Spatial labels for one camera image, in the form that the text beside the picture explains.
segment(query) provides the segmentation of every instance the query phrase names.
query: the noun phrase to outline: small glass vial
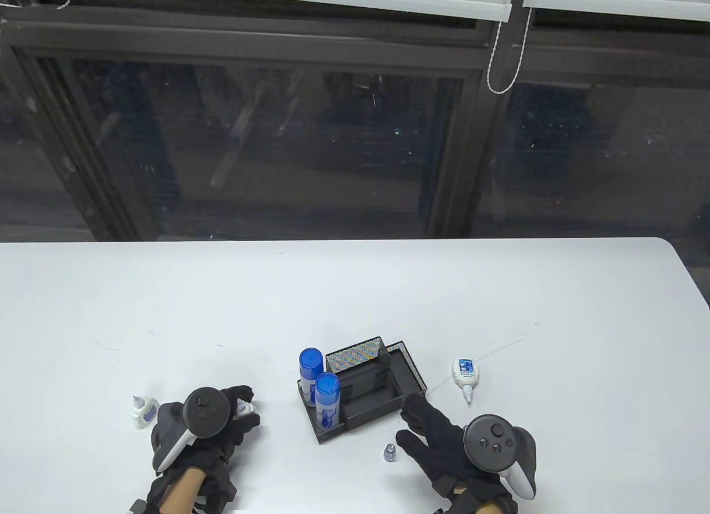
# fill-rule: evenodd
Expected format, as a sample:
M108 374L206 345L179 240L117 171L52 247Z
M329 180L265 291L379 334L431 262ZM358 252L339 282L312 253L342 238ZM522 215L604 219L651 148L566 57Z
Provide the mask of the small glass vial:
M322 431L340 423L340 380L335 374L318 375L315 382L315 425Z
M158 415L158 402L147 396L134 395L134 421L139 429L144 428Z
M301 392L306 405L315 407L315 380L323 373L323 354L315 348L304 349L298 358L301 370Z
M385 453L383 455L385 457L385 460L388 462L393 462L395 459L395 456L397 456L397 448L395 447L394 444L388 444L385 446Z

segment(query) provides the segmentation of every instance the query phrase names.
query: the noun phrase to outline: scratch mark on table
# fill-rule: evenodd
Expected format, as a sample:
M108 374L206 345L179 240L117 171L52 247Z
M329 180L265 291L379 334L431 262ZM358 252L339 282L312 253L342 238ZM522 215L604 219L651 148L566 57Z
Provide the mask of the scratch mark on table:
M506 344L505 346L499 347L499 349L494 349L492 352L485 354L484 356L480 357L479 359L476 359L476 362L482 361L482 360L486 359L486 357L490 357L491 355L494 355L497 352L499 352L507 347L512 346L513 344L518 344L518 342L522 342L523 340L525 340L525 339L518 339L518 340L515 340L514 342L510 342L510 344Z
M104 344L102 344L101 342L99 342L99 341L96 340L96 339L91 339L91 342L93 342L94 344L96 344L96 345L97 345L98 347L100 347L101 349L105 349L107 352L119 352L119 351L121 351L120 348L112 348L112 347L109 347L109 346L104 346Z
M444 385L444 383L446 383L447 380L449 380L449 379L454 379L454 378L451 377L451 375L447 375L446 379L442 380L441 383L439 383L438 385L436 385L436 386L435 386L434 388L432 388L431 390L427 390L427 395L431 394L432 392L434 392L434 390L436 390L437 388L439 388L439 387L441 387L442 385Z

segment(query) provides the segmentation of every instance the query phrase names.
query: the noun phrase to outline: white table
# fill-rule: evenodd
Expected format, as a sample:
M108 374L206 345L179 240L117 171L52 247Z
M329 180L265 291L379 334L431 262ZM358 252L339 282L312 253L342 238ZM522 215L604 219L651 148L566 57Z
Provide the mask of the white table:
M249 383L225 512L429 514L413 461L382 458L398 415L319 446L296 393L302 348L376 335L429 389L487 356L472 408L452 380L429 400L533 433L522 514L708 508L710 312L665 241L0 245L0 309L2 512L123 514L153 479L131 396Z

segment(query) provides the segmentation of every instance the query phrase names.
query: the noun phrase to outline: mesh panel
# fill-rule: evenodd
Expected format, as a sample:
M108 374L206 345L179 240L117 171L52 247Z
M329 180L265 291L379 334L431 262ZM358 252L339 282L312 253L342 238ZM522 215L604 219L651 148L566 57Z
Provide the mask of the mesh panel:
M419 383L419 387L423 392L427 391L427 386L424 384L424 379L422 379L421 375L419 375L419 370L417 367L414 365L414 362L412 362L412 358L409 357L409 352L407 351L407 348L404 345L404 342L397 342L396 344L392 344L391 346L387 346L387 352L392 353L393 351L399 351L402 352L402 355L404 356L404 360L407 362L407 365L409 366L409 369L412 371L412 374L414 374L415 379L417 380L417 383Z
M339 374L342 370L347 370L348 368L356 367L358 364L363 364L363 362L375 359L377 351L383 347L385 347L385 343L382 342L382 339L375 337L360 344L355 344L353 347L326 355L325 360L328 364L328 369L333 374ZM407 359L407 362L410 366L412 365L409 359Z

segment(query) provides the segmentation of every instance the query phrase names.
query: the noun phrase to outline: blue cap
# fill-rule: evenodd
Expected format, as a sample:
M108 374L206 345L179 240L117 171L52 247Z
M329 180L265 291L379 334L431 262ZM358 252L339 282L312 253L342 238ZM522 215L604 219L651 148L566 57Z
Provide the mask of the blue cap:
M306 348L298 358L301 377L307 380L317 379L323 373L323 354L315 348Z
M315 380L315 400L321 405L334 405L340 399L340 379L326 372Z

